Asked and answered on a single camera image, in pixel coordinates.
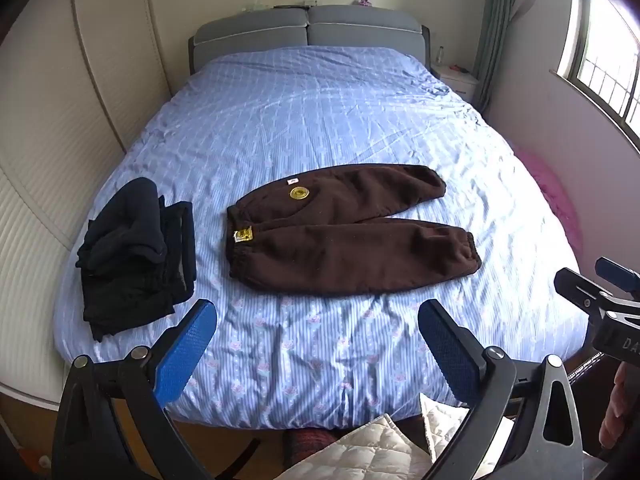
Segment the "right hand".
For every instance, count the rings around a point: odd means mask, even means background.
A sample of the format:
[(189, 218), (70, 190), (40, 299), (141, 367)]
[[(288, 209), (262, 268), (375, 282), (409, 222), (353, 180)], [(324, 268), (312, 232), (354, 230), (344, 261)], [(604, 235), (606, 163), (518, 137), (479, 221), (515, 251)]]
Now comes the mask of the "right hand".
[(608, 407), (599, 431), (599, 442), (605, 450), (614, 448), (625, 431), (626, 420), (634, 405), (631, 376), (635, 371), (633, 366), (625, 362), (621, 362), (617, 369)]

